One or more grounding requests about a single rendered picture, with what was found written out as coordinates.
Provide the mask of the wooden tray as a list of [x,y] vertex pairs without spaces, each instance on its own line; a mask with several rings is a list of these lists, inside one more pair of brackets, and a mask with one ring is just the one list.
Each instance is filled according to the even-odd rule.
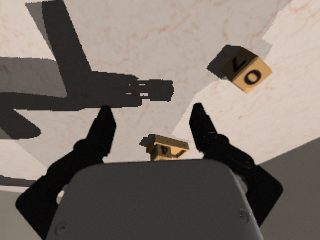
[[186,152],[189,151],[189,146],[187,142],[179,141],[160,135],[154,135],[152,139],[149,141],[149,143],[146,145],[147,154],[150,154],[151,149],[156,144],[171,147],[171,154],[173,159],[179,159],[181,156],[183,156]]

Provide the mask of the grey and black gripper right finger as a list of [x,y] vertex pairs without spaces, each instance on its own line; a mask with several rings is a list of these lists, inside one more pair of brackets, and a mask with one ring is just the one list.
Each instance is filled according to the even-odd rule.
[[249,154],[231,145],[225,135],[218,134],[207,115],[202,103],[193,105],[189,126],[196,149],[204,154],[202,159],[224,162],[236,176],[242,178],[248,189],[245,196],[260,228],[281,196],[283,187],[267,171],[256,165]]

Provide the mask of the orange number cube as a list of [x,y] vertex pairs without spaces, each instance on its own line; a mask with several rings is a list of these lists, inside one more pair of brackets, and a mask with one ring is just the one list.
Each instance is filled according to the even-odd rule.
[[221,72],[245,93],[249,93],[272,74],[272,70],[258,55],[244,47],[231,57],[221,68]]
[[171,160],[171,147],[156,144],[150,151],[150,161]]

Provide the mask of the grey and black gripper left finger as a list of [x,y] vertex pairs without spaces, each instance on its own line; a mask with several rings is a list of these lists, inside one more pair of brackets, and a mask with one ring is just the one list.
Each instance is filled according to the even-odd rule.
[[71,152],[51,164],[47,174],[18,197],[15,203],[17,210],[42,240],[46,240],[59,205],[56,198],[62,188],[80,169],[104,163],[102,159],[111,151],[115,131],[112,110],[108,105],[102,105],[86,139],[77,141]]

